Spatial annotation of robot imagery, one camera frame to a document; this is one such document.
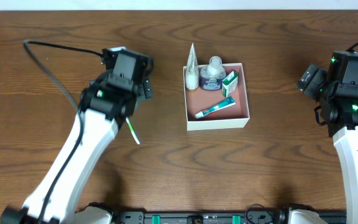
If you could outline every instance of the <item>white box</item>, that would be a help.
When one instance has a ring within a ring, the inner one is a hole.
[[[207,65],[199,65],[201,70]],[[201,110],[207,109],[216,103],[224,100],[222,90],[208,91],[198,87],[197,90],[187,90],[185,85],[186,67],[183,67],[183,89],[185,94],[186,122],[187,131],[223,129],[223,128],[243,128],[250,116],[248,110],[248,100],[246,92],[246,81],[244,70],[241,63],[223,64],[226,73],[233,70],[239,74],[237,89],[231,93],[236,102],[235,106],[213,112],[204,118],[196,119],[195,114]]]

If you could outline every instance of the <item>toothpaste tube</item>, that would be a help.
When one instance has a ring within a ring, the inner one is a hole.
[[[236,102],[234,102],[233,100],[233,97],[227,97],[226,99],[220,101],[219,103],[217,103],[216,105],[208,108],[208,109],[205,109],[205,110],[202,110],[198,113],[196,113],[196,118],[203,118],[207,115],[209,115],[210,113],[212,112],[215,112],[215,111],[218,111],[218,110],[221,110],[221,109],[224,109],[224,108],[227,108],[229,106],[233,106],[235,105]]]

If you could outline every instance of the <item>green led light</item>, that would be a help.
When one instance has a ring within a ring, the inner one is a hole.
[[[103,97],[103,95],[104,95],[104,93],[101,90],[98,90],[98,92],[96,93],[97,97]]]

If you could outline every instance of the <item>small green box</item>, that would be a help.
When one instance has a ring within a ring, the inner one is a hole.
[[[235,71],[231,72],[222,81],[222,94],[224,97],[228,97],[237,88],[239,82],[239,74]]]

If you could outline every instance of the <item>wood grain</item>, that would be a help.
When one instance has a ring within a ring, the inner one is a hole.
[[[143,144],[124,126],[79,207],[346,207],[332,139],[295,84],[310,63],[327,69],[333,50],[358,41],[358,11],[0,12],[0,214],[19,208],[40,183],[74,118],[25,54],[24,39],[96,51],[125,45],[155,59],[155,97],[132,119]],[[192,42],[199,64],[214,55],[243,63],[251,117],[244,129],[186,131],[182,68]],[[32,48],[77,99],[103,71],[94,55]]]

